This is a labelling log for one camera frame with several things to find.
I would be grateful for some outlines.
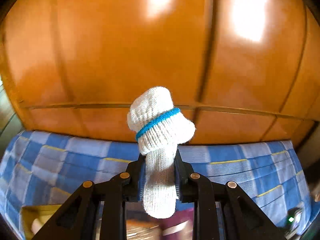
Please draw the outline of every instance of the blue and white checkered cloth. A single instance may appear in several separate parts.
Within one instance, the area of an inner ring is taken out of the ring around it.
[[[311,200],[291,141],[179,150],[183,161],[211,181],[238,183],[277,226],[286,223],[289,209],[302,207],[302,233],[320,210]],[[83,181],[109,180],[138,156],[135,143],[23,131],[12,139],[0,165],[0,212],[24,239],[22,206],[63,203]],[[178,210],[188,207],[177,202]]]

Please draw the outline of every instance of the wooden headboard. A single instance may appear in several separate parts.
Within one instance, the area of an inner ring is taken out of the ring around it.
[[[302,0],[17,0],[0,74],[27,129],[134,141],[130,104],[164,86],[191,144],[296,146],[320,121],[319,48]]]

